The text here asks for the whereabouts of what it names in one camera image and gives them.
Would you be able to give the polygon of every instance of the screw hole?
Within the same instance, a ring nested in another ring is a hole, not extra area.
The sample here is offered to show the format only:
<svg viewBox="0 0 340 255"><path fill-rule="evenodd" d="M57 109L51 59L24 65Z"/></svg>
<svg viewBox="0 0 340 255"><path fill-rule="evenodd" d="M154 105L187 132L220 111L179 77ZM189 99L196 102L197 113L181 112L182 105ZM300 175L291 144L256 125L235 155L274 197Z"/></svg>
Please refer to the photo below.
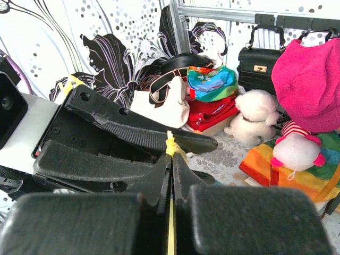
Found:
<svg viewBox="0 0 340 255"><path fill-rule="evenodd" d="M8 111L13 106L13 98L10 96L4 97L1 101L1 106L5 111Z"/></svg>
<svg viewBox="0 0 340 255"><path fill-rule="evenodd" d="M129 113L129 110L126 108L120 108L118 112L120 115L127 116L127 114Z"/></svg>
<svg viewBox="0 0 340 255"><path fill-rule="evenodd" d="M126 190L128 185L125 182L111 182L110 183L110 190L113 192L123 192Z"/></svg>
<svg viewBox="0 0 340 255"><path fill-rule="evenodd" d="M83 101L88 101L88 100L90 100L90 95L86 92L82 92L82 93L80 93L80 99L83 100Z"/></svg>
<svg viewBox="0 0 340 255"><path fill-rule="evenodd" d="M79 141L79 147L80 147L80 148L85 148L86 145L87 145L87 144L86 144L86 141L84 141L84 140L80 140L80 141Z"/></svg>
<svg viewBox="0 0 340 255"><path fill-rule="evenodd" d="M72 136L70 137L70 140L71 140L71 142L76 143L76 142L78 142L78 137L75 136L75 135L72 135Z"/></svg>

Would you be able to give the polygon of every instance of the green fabric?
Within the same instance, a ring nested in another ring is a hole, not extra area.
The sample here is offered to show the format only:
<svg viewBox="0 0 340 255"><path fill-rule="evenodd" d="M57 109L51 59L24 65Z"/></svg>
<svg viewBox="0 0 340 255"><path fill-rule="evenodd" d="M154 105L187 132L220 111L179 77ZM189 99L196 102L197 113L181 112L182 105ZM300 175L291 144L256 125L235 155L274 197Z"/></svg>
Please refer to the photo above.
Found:
<svg viewBox="0 0 340 255"><path fill-rule="evenodd" d="M205 102L205 103L221 100L221 99L231 96L235 91L237 91L238 88L239 87L237 83L235 83L234 85L227 86L227 87L221 87L221 88L211 91L209 94L203 97L196 97L196 100Z"/></svg>
<svg viewBox="0 0 340 255"><path fill-rule="evenodd" d="M325 155L326 158L328 154L330 155L334 153L340 154L340 139L335 131L328 133L319 133L316 136L319 137L322 141L323 154L327 154ZM270 140L268 142L265 142L265 144L270 146L271 148L274 148L275 141L276 139ZM327 160L323 166L321 167L312 166L308 168L306 171L321 180L330 180L334 175L338 164L339 162L334 164L334 161ZM337 183L337 187L340 188L340 181Z"/></svg>

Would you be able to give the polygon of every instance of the white plush toy with pink nose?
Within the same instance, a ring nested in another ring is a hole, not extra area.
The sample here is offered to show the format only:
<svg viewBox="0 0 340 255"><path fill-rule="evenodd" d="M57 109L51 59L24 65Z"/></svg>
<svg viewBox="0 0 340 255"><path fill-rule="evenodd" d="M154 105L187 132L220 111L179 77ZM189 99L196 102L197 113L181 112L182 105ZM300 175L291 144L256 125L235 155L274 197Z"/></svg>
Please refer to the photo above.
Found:
<svg viewBox="0 0 340 255"><path fill-rule="evenodd" d="M321 154L320 138L301 128L294 121L286 122L282 127L282 137L276 140L273 149L273 166L284 166L294 172L288 179L294 178L295 172L304 171L314 165L323 166L326 158Z"/></svg>

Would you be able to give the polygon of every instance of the black plastic bracket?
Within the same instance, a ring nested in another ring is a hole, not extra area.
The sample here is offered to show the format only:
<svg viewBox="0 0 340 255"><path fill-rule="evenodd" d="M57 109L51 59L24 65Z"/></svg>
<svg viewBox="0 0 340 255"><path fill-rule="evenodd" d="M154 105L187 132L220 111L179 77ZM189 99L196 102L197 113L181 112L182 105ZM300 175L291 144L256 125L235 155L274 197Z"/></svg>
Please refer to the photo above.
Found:
<svg viewBox="0 0 340 255"><path fill-rule="evenodd" d="M255 23L261 25L275 25L283 28L294 28L301 30L327 30L335 28L340 30L340 20L295 17L278 15L277 18L270 14L255 14Z"/></svg>

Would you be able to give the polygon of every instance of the black foam pad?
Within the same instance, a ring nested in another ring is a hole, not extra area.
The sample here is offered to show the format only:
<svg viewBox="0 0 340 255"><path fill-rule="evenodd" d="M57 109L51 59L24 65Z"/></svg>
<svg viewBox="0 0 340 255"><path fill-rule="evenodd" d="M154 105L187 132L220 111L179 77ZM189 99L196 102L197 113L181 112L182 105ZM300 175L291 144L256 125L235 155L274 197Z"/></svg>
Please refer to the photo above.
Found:
<svg viewBox="0 0 340 255"><path fill-rule="evenodd" d="M127 183L139 180L152 167L151 163L89 154L53 140L46 141L33 165L35 174L51 178Z"/></svg>
<svg viewBox="0 0 340 255"><path fill-rule="evenodd" d="M315 207L301 191L195 185L188 201L198 254L332 255Z"/></svg>
<svg viewBox="0 0 340 255"><path fill-rule="evenodd" d="M25 195L5 222L0 255L138 254L142 208L136 194Z"/></svg>

